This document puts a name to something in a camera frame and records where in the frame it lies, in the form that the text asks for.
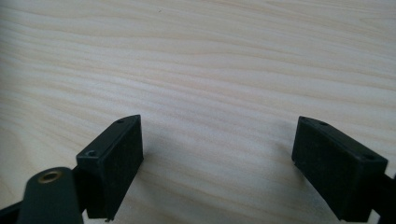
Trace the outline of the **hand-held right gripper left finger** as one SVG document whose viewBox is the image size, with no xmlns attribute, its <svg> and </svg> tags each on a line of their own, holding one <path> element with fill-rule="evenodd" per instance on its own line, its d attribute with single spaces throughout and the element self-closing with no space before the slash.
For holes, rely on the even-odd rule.
<svg viewBox="0 0 396 224">
<path fill-rule="evenodd" d="M 80 209 L 89 218 L 112 220 L 143 161 L 141 117 L 118 119 L 77 154 Z"/>
</svg>

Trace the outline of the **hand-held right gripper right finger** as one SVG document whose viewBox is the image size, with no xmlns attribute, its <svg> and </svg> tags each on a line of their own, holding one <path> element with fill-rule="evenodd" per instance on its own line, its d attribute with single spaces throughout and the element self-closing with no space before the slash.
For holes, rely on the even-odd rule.
<svg viewBox="0 0 396 224">
<path fill-rule="evenodd" d="M 389 161 L 332 125 L 300 117 L 291 159 L 340 220 L 365 222 L 375 211 L 396 222 L 396 176 Z"/>
</svg>

